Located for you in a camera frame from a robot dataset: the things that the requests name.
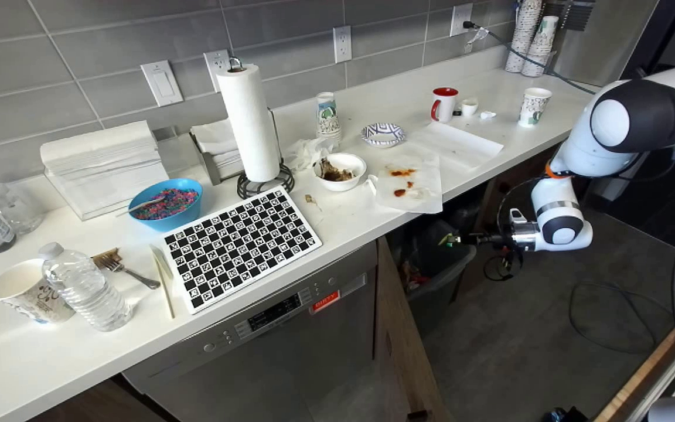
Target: gray tile wall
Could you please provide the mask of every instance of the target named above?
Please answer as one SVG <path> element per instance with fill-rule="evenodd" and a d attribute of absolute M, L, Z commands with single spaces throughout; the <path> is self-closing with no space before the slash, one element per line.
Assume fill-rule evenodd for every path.
<path fill-rule="evenodd" d="M 0 0 L 0 177 L 41 174 L 44 141 L 134 120 L 158 130 L 224 120 L 204 51 L 259 62 L 269 106 L 458 58 L 470 41 L 448 25 L 464 3 L 511 30 L 517 0 Z M 355 60 L 334 62 L 336 25 L 353 25 Z M 171 60 L 183 102 L 156 106 L 149 60 Z"/>

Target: black and white tile trivet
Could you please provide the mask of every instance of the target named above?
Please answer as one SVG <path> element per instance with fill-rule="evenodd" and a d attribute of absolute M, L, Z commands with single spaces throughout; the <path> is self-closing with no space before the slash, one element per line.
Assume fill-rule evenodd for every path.
<path fill-rule="evenodd" d="M 322 245 L 285 188 L 168 234 L 192 311 Z"/>

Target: trash can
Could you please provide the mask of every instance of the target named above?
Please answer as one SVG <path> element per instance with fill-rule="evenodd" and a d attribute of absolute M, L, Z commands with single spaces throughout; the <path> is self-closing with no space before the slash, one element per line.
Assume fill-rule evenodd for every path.
<path fill-rule="evenodd" d="M 477 245 L 462 243 L 461 232 L 441 218 L 422 218 L 390 236 L 415 325 L 432 332 L 456 300 L 464 268 Z"/>

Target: red mug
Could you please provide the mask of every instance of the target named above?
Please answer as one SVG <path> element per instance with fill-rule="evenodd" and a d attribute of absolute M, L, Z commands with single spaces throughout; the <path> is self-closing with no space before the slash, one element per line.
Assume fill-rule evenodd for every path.
<path fill-rule="evenodd" d="M 456 112 L 456 98 L 458 98 L 458 88 L 452 87 L 435 88 L 432 120 L 451 122 Z"/>

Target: electrical outlet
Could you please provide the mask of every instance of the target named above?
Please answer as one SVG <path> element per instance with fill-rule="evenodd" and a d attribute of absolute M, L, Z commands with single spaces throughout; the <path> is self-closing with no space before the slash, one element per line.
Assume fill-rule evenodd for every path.
<path fill-rule="evenodd" d="M 462 28 L 464 20 L 475 20 L 475 3 L 452 6 L 451 37 L 470 33 L 470 28 Z"/>
<path fill-rule="evenodd" d="M 350 25 L 334 28 L 336 62 L 355 58 L 355 37 Z"/>
<path fill-rule="evenodd" d="M 143 62 L 142 71 L 151 85 L 158 106 L 183 100 L 170 60 Z"/>
<path fill-rule="evenodd" d="M 231 71 L 231 53 L 228 53 L 228 48 L 206 51 L 206 53 L 204 53 L 204 66 L 206 66 L 206 72 L 212 75 L 214 92 L 221 92 L 217 75 Z"/>

